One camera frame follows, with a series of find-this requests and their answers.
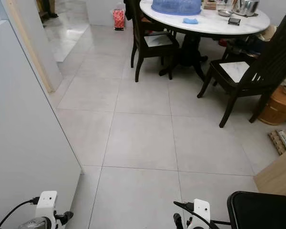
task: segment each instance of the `white wall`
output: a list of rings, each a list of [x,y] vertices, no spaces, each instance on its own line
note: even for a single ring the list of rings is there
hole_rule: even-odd
[[[21,39],[21,34],[19,33],[17,29],[17,25],[12,16],[12,13],[9,10],[8,1],[7,0],[1,0],[1,1],[8,15],[8,18],[12,24],[12,27],[14,28],[25,52],[30,58],[26,50],[25,43]],[[13,2],[13,6],[17,8],[17,11],[20,13],[20,16],[24,23],[24,27],[27,31],[28,37],[30,38],[30,41],[34,47],[34,50],[37,56],[39,57],[40,64],[43,66],[43,69],[46,72],[48,82],[51,88],[53,89],[53,91],[56,91],[56,89],[59,87],[59,85],[62,82],[62,75],[58,69],[57,63],[54,59],[54,55],[51,51],[48,37],[45,33],[45,30],[42,26],[42,22],[39,18],[35,0],[13,0],[12,2]]]
[[[279,25],[286,14],[286,0],[260,0],[258,8],[268,15],[271,24]]]
[[[80,165],[8,21],[0,23],[0,221],[17,204],[57,190],[57,210],[71,207]],[[34,217],[19,208],[2,228]]]
[[[91,25],[114,26],[110,11],[116,7],[118,2],[123,2],[123,0],[86,0],[89,23]],[[133,25],[131,21],[126,19],[125,21],[127,27]]]

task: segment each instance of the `red paper bag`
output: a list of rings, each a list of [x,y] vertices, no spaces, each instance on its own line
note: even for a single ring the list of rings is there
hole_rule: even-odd
[[[113,19],[114,19],[115,30],[124,30],[124,20],[125,20],[124,10],[114,10]]]

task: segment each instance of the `white marble tabletop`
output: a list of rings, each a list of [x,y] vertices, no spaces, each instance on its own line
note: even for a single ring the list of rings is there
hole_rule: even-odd
[[[257,10],[258,16],[243,17],[233,14],[233,18],[241,19],[240,25],[229,25],[229,17],[222,17],[217,10],[201,10],[199,15],[179,16],[159,13],[151,8],[153,0],[141,0],[140,8],[148,17],[163,24],[186,31],[208,34],[245,35],[259,33],[270,25],[270,19],[262,11]],[[184,18],[197,19],[198,24],[185,24]]]

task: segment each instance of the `black cable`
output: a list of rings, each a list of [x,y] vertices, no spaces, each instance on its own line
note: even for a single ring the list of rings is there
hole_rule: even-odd
[[[215,224],[221,224],[221,225],[231,225],[230,222],[224,222],[224,221],[218,221],[218,220],[212,220]]]
[[[189,213],[191,213],[192,215],[196,216],[197,218],[201,219],[206,225],[209,226],[209,228],[214,229],[213,226],[211,226],[211,224],[208,221],[206,221],[203,217],[201,217],[197,213],[188,210],[183,204],[181,204],[179,202],[176,202],[176,201],[174,201],[174,204],[179,206],[179,207],[181,207],[181,208],[183,208],[184,210],[188,211]]]
[[[24,201],[23,203],[17,205],[16,207],[14,207],[13,210],[10,211],[10,212],[6,215],[6,217],[4,217],[4,219],[0,222],[0,227],[2,226],[2,224],[4,223],[4,221],[6,221],[6,219],[7,219],[17,208],[21,207],[22,205],[28,204],[28,203],[30,203],[30,202],[31,202],[31,200],[27,200],[27,201]]]
[[[6,215],[6,217],[4,217],[4,219],[0,222],[0,227],[1,227],[2,224],[6,221],[6,219],[7,219],[8,217],[10,217],[10,215],[11,215],[17,208],[21,207],[22,205],[28,204],[28,203],[32,203],[32,204],[36,205],[36,204],[38,204],[38,201],[39,201],[39,197],[35,197],[35,198],[33,198],[33,199],[24,201],[23,203],[21,203],[21,204],[17,205],[16,207],[14,207],[13,210],[10,211],[10,212]]]

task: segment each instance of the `white tile floor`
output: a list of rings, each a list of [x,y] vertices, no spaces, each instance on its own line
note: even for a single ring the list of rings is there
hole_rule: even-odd
[[[135,83],[131,29],[91,26],[82,37],[51,94],[85,172],[68,229],[174,228],[182,211],[173,201],[194,198],[228,220],[227,197],[257,191],[253,175],[278,157],[266,135],[276,127],[248,122],[257,98],[239,99],[221,129],[227,96],[210,86],[197,99],[202,82],[192,68],[177,67],[169,81],[158,76],[159,58],[146,59]],[[224,51],[211,39],[200,50],[210,59]]]
[[[45,20],[43,25],[55,60],[63,62],[73,48],[81,49],[81,45],[76,46],[76,43],[89,27],[86,2],[56,0],[55,12],[58,17]]]

